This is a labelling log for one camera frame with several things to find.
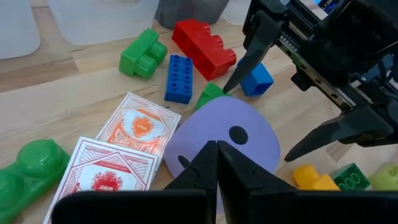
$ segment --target yellow lego brick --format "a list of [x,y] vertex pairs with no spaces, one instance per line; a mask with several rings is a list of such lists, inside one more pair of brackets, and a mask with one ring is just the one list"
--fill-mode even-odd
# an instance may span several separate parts
[[313,185],[319,178],[317,170],[312,165],[303,165],[293,171],[293,179],[300,189]]
[[302,190],[339,190],[338,186],[335,184],[333,179],[325,174],[322,175],[315,183],[308,185]]

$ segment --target wooden table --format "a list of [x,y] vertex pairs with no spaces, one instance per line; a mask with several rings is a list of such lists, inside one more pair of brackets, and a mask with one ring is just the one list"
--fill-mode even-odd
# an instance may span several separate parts
[[[121,51],[133,39],[90,46],[72,45],[62,38],[44,0],[32,0],[32,6],[41,46],[26,57],[0,60],[1,167],[15,161],[18,150],[35,139],[53,138],[71,154],[80,136],[96,136],[129,91],[181,113],[181,123],[193,113],[207,84],[197,70],[191,103],[186,106],[165,102],[169,57],[152,79],[129,78],[118,71],[118,62]],[[160,33],[160,41],[168,47],[169,54],[181,54],[171,41],[170,30],[157,24],[154,29]],[[244,35],[240,26],[220,21],[211,29],[223,38],[224,46],[233,49],[238,58],[244,55]],[[246,98],[240,87],[232,94],[257,108],[274,128],[281,146],[276,173],[279,177],[291,183],[291,170],[303,163],[312,163],[320,172],[329,173],[352,161],[369,175],[381,163],[395,158],[396,146],[374,150],[336,142],[286,164],[283,158],[290,148],[320,123],[337,116],[339,110],[315,88],[301,92],[290,81],[295,67],[277,47],[269,51],[263,62],[274,77],[274,86],[259,98]],[[223,86],[234,68],[215,83]],[[152,189],[162,189],[171,180],[163,163]],[[42,223],[56,188],[25,210],[15,223]],[[223,215],[218,216],[218,222],[225,222]]]

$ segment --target toy block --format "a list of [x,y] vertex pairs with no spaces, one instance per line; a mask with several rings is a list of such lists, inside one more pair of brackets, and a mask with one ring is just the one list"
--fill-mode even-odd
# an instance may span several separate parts
[[312,165],[304,165],[293,171],[293,179],[296,181],[299,188],[311,185],[319,178],[318,172]]
[[312,185],[304,186],[300,190],[340,190],[331,177],[323,174]]
[[355,163],[332,172],[330,177],[342,191],[365,190],[370,185]]
[[230,94],[224,94],[223,90],[212,82],[209,82],[203,92],[201,93],[198,103],[195,106],[195,110],[199,110],[203,105],[209,101],[214,100],[220,96],[231,96]]
[[262,63],[257,65],[250,75],[241,82],[246,96],[261,96],[272,84],[274,84],[274,79]]
[[223,48],[223,40],[211,35],[210,26],[196,19],[175,24],[172,39],[184,54],[192,58],[199,72],[210,81],[227,73],[236,63],[236,54]]
[[375,190],[398,190],[398,164],[384,164],[369,177]]
[[0,223],[9,223],[50,190],[67,168],[70,156],[52,139],[36,140],[17,160],[0,169]]
[[312,165],[295,169],[293,179],[300,190],[339,190],[329,175],[319,175]]
[[130,77],[137,74],[142,78],[150,78],[167,54],[167,47],[157,41],[158,38],[158,33],[146,29],[123,50],[119,62],[120,72]]
[[192,59],[171,55],[164,100],[189,104],[192,97],[192,73]]

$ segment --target gray container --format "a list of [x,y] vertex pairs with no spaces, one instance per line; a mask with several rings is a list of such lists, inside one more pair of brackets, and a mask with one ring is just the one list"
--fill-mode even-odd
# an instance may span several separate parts
[[214,24],[228,2],[229,0],[160,0],[155,18],[169,29],[174,29],[178,21],[192,18]]

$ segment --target green duplo block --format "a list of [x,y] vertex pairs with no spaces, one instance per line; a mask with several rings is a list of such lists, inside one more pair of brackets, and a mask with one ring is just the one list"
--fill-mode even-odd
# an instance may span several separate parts
[[334,171],[330,174],[330,177],[342,191],[365,190],[370,185],[355,163]]
[[369,181],[375,190],[398,190],[398,163],[384,164]]
[[142,78],[152,77],[167,54],[167,47],[157,41],[158,38],[158,33],[151,28],[146,29],[126,50],[123,50],[119,62],[120,72],[130,77],[134,74]]
[[206,88],[201,93],[198,103],[195,106],[195,110],[199,110],[203,105],[209,101],[214,100],[220,96],[231,96],[230,94],[224,94],[223,90],[212,82],[209,82]]
[[62,178],[70,156],[52,139],[36,140],[0,169],[0,223],[9,223]]

